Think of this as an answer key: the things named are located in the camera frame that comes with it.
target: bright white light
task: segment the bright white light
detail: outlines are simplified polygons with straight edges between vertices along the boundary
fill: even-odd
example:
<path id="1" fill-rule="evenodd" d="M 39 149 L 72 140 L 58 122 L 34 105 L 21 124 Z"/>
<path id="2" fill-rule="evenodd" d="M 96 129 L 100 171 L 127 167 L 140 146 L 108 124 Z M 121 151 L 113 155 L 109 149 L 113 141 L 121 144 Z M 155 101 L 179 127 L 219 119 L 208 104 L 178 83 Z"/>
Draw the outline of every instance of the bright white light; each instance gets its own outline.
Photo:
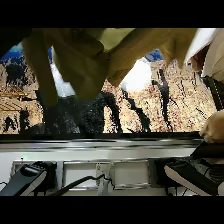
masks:
<path id="1" fill-rule="evenodd" d="M 57 67 L 54 63 L 51 64 L 51 71 L 53 74 L 56 90 L 58 92 L 58 96 L 67 97 L 75 95 L 75 91 L 73 90 L 71 84 L 69 82 L 64 82 L 61 74 L 59 73 Z"/>
<path id="2" fill-rule="evenodd" d="M 121 88 L 126 91 L 141 91 L 151 84 L 152 71 L 150 62 L 146 59 L 137 60 L 134 67 L 121 82 Z"/>

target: beige fabric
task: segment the beige fabric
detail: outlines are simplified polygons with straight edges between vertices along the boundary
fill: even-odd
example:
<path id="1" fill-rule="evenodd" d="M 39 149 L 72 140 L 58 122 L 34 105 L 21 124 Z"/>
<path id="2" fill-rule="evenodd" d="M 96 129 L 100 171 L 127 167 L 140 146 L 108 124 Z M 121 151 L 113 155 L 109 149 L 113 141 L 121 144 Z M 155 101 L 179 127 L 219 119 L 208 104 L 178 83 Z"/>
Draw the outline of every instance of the beige fabric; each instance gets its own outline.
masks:
<path id="1" fill-rule="evenodd" d="M 218 111 L 208 118 L 200 135 L 207 143 L 224 143 L 224 110 Z"/>
<path id="2" fill-rule="evenodd" d="M 37 76 L 46 106 L 57 102 L 47 49 L 78 98 L 94 99 L 105 79 L 118 86 L 137 59 L 160 48 L 167 63 L 182 67 L 196 28 L 43 28 L 23 40 L 27 63 Z"/>

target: yellow cloth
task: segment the yellow cloth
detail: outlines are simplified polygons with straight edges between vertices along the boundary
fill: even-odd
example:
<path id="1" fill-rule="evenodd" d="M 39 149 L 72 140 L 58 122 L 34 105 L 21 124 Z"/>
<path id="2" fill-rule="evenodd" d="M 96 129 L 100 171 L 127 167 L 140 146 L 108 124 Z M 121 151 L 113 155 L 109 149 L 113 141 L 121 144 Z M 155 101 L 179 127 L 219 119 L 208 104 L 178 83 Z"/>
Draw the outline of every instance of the yellow cloth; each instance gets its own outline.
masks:
<path id="1" fill-rule="evenodd" d="M 43 28 L 23 40 L 28 65 L 37 76 L 44 104 L 57 103 L 47 49 L 78 98 L 94 99 L 105 79 L 118 86 L 137 59 L 160 48 L 167 63 L 180 67 L 196 28 Z"/>

